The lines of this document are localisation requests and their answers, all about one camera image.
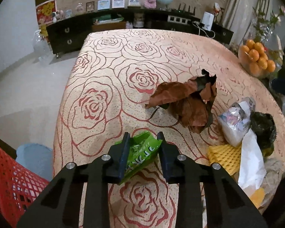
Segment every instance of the pink plush toy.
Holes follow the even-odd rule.
[[[144,6],[146,8],[156,8],[156,0],[145,0]]]

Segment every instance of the silver screw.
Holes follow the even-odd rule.
[[[73,169],[74,167],[75,167],[75,163],[74,162],[69,162],[69,163],[67,163],[67,165],[66,165],[66,167],[67,167],[67,169]]]
[[[108,154],[104,154],[104,155],[102,155],[101,159],[102,159],[103,161],[108,161],[108,160],[111,159],[111,156],[108,155]]]
[[[180,154],[180,155],[178,155],[178,157],[177,157],[177,159],[179,160],[179,161],[184,161],[184,160],[186,160],[186,156],[185,155],[183,155],[183,154]]]
[[[212,165],[212,167],[213,167],[213,169],[215,169],[215,170],[219,170],[219,169],[221,168],[221,165],[218,164],[218,163],[214,163],[214,164]]]

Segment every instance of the green plastic packet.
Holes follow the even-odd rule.
[[[120,184],[124,183],[138,171],[154,161],[161,143],[162,140],[155,139],[149,131],[145,131],[131,138],[127,168]]]

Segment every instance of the table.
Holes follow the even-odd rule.
[[[187,81],[206,69],[217,75],[213,124],[201,134],[182,127],[161,108],[145,109],[163,81]],[[54,174],[70,161],[92,162],[124,132],[163,131],[168,142],[197,163],[209,165],[209,145],[226,144],[217,115],[246,96],[270,113],[277,127],[274,156],[285,171],[285,118],[269,91],[248,75],[218,42],[181,32],[124,29],[90,34],[70,74],[57,119]],[[109,184],[111,227],[174,227],[177,185],[168,185],[158,161],[118,186]]]

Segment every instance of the bowl of oranges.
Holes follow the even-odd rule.
[[[268,59],[264,45],[252,39],[248,39],[246,44],[239,48],[238,58],[243,68],[259,79],[266,78],[276,69],[275,62]]]

